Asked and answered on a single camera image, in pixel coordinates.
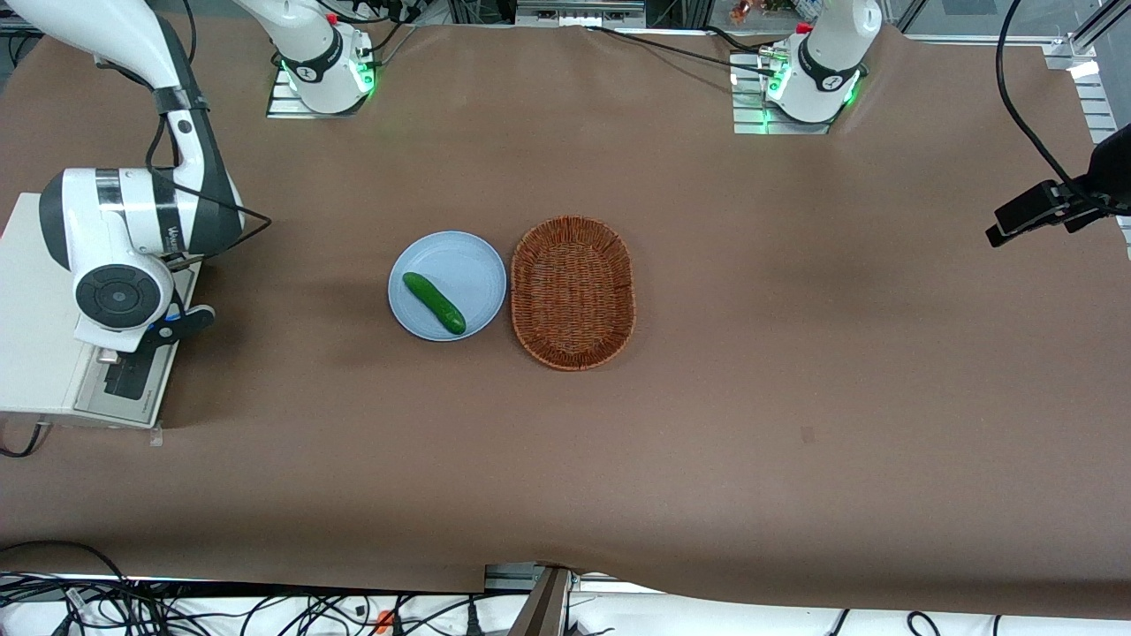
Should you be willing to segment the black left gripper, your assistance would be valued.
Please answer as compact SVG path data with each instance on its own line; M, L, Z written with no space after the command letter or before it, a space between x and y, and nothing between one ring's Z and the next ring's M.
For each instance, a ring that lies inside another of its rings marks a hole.
M1067 233L1076 233L1108 213L1128 212L1130 205L1130 124L1124 124L1106 140L1098 141L1091 153L1091 192L1099 207L1072 205L1063 209ZM985 230L992 248L1001 248L1010 235L998 225Z

